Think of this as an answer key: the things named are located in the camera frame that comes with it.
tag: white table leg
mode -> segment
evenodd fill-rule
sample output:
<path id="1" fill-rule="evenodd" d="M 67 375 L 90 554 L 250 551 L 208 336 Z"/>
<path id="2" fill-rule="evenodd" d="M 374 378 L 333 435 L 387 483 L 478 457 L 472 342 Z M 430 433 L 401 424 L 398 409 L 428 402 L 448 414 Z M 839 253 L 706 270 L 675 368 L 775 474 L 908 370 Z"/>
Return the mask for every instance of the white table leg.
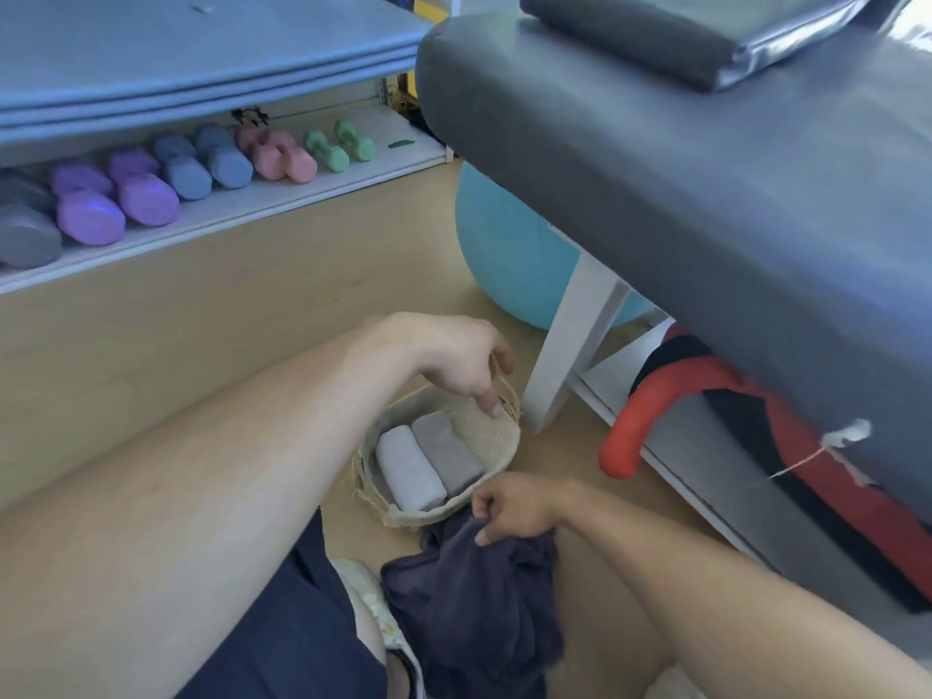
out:
<path id="1" fill-rule="evenodd" d="M 629 293 L 611 269 L 587 252 L 580 254 L 522 398 L 532 433 L 560 411 L 569 392 L 566 377 L 586 369 Z"/>

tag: person's right hand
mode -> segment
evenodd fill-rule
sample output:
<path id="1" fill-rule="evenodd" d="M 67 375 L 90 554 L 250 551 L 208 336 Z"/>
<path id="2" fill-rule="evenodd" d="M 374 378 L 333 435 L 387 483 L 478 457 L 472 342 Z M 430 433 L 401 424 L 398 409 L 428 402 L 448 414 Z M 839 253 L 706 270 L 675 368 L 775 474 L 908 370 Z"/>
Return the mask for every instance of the person's right hand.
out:
<path id="1" fill-rule="evenodd" d="M 505 537 L 537 537 L 558 525 L 572 482 L 533 473 L 502 473 L 472 494 L 472 514 L 488 520 L 475 537 L 485 546 Z"/>

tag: wicker basket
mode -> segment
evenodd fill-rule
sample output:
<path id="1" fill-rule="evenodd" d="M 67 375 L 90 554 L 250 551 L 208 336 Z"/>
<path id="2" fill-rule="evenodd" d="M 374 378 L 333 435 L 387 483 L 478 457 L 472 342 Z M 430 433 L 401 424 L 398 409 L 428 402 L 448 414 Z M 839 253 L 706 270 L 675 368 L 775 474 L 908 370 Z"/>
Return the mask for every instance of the wicker basket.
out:
<path id="1" fill-rule="evenodd" d="M 390 528 L 421 528 L 444 520 L 467 505 L 472 491 L 478 485 L 508 468 L 521 439 L 521 429 L 518 426 L 521 413 L 515 391 L 502 378 L 498 378 L 496 384 L 500 384 L 499 400 L 507 414 L 498 419 L 483 414 L 472 398 L 451 395 L 433 385 L 422 387 L 392 404 L 366 433 L 359 451 L 353 457 L 354 494 L 368 502 L 379 514 L 382 522 Z M 424 513 L 404 513 L 395 505 L 389 486 L 379 469 L 376 442 L 382 433 L 402 424 L 411 426 L 419 416 L 437 410 L 447 413 L 453 431 L 482 463 L 485 474 L 439 508 Z"/>

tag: green object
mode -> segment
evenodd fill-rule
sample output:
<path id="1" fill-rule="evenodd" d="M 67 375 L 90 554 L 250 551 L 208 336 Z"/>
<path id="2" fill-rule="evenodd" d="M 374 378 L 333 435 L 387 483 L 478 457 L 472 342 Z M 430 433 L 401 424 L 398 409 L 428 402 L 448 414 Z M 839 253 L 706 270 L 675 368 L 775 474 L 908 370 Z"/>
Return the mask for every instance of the green object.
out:
<path id="1" fill-rule="evenodd" d="M 370 162 L 376 158 L 375 143 L 368 137 L 360 137 L 351 122 L 337 120 L 333 125 L 333 134 L 357 161 Z"/>
<path id="2" fill-rule="evenodd" d="M 319 129 L 312 129 L 305 133 L 304 146 L 318 164 L 323 164 L 334 174 L 346 171 L 347 166 L 350 165 L 350 157 L 347 153 L 341 147 L 331 147 L 326 135 Z"/>

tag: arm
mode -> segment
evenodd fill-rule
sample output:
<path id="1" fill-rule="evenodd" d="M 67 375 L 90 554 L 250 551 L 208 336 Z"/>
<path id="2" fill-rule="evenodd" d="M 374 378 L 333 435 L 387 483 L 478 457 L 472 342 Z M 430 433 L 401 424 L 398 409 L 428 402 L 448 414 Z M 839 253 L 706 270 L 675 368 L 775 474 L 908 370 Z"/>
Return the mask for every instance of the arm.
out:
<path id="1" fill-rule="evenodd" d="M 172 696 L 412 376 L 500 404 L 484 321 L 395 315 L 257 375 L 0 514 L 4 696 Z"/>
<path id="2" fill-rule="evenodd" d="M 612 564 L 710 699 L 920 699 L 932 677 L 860 623 L 691 529 L 576 482 L 506 473 L 476 538 L 565 526 Z"/>

